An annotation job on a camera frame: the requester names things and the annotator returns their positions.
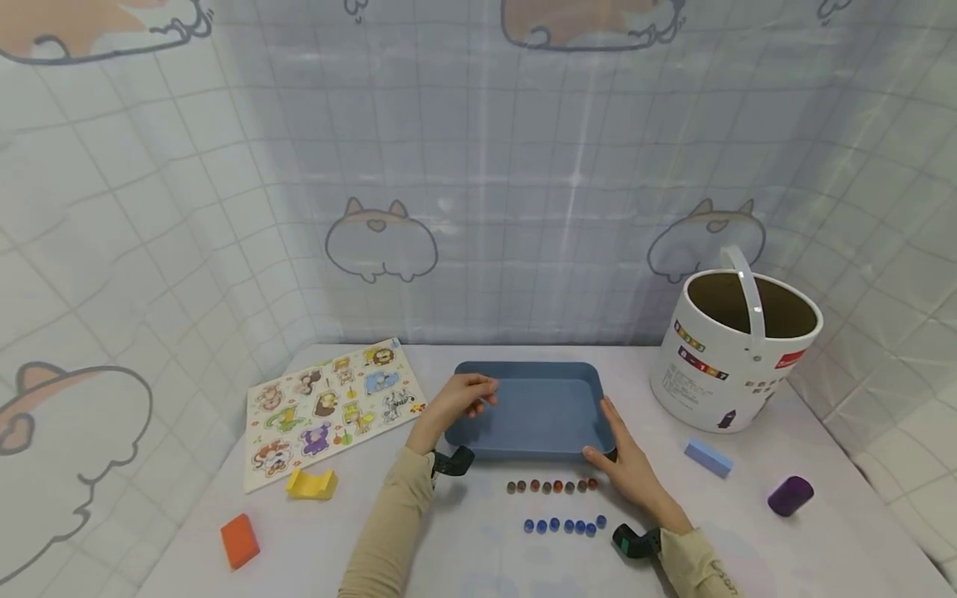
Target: yellow block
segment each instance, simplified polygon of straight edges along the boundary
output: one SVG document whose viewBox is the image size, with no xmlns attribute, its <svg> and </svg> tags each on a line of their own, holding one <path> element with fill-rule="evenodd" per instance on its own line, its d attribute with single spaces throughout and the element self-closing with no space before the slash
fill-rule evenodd
<svg viewBox="0 0 957 598">
<path fill-rule="evenodd" d="M 286 484 L 286 494 L 289 498 L 312 498 L 315 500 L 329 500 L 336 492 L 339 478 L 336 472 L 329 470 L 321 476 L 311 476 L 296 468 L 289 476 Z"/>
</svg>

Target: purple cylinder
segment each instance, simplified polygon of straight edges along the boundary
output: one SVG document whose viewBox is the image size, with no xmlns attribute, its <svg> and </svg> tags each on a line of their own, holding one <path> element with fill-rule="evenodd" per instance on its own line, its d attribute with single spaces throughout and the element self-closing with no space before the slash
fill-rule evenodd
<svg viewBox="0 0 957 598">
<path fill-rule="evenodd" d="M 814 489 L 803 477 L 784 480 L 768 497 L 768 506 L 781 517 L 790 517 L 814 496 Z"/>
</svg>

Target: beige sleeve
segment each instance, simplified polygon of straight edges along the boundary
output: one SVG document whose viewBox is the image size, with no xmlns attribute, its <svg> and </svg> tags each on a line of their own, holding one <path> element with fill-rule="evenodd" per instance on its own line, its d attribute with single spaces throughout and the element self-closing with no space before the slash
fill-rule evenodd
<svg viewBox="0 0 957 598">
<path fill-rule="evenodd" d="M 661 530 L 661 566 L 679 598 L 742 598 L 700 530 L 678 536 Z"/>
<path fill-rule="evenodd" d="M 403 447 L 386 476 L 345 568 L 339 598 L 398 598 L 406 583 L 419 523 L 432 503 L 435 456 Z"/>
</svg>

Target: black wrist strap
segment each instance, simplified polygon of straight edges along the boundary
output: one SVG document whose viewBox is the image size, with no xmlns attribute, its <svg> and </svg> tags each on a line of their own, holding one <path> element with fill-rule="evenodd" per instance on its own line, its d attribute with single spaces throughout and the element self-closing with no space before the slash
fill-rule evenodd
<svg viewBox="0 0 957 598">
<path fill-rule="evenodd" d="M 476 454 L 468 447 L 458 447 L 452 456 L 446 456 L 438 451 L 433 451 L 435 455 L 435 465 L 432 466 L 432 477 L 437 474 L 444 476 L 464 476 L 465 472 L 472 467 L 472 461 L 476 459 Z"/>
<path fill-rule="evenodd" d="M 629 559 L 649 559 L 661 554 L 661 528 L 648 530 L 638 536 L 628 525 L 622 523 L 612 535 L 614 545 Z"/>
</svg>

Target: white tile wall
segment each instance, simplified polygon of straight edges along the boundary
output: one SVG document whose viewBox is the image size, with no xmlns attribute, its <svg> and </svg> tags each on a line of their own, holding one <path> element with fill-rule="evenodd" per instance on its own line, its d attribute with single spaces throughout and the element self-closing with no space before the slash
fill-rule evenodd
<svg viewBox="0 0 957 598">
<path fill-rule="evenodd" d="M 558 53 L 504 39 L 498 2 L 369 4 L 201 0 L 213 34 L 180 48 L 0 58 L 0 388 L 32 360 L 125 365 L 156 415 L 0 596 L 132 596 L 240 391 L 305 343 L 655 343 L 678 287 L 646 253 L 705 196 L 755 199 L 755 267 L 827 318 L 795 387 L 957 579 L 957 13 L 688 3 L 671 45 Z M 353 195 L 403 201 L 436 268 L 336 268 Z"/>
</svg>

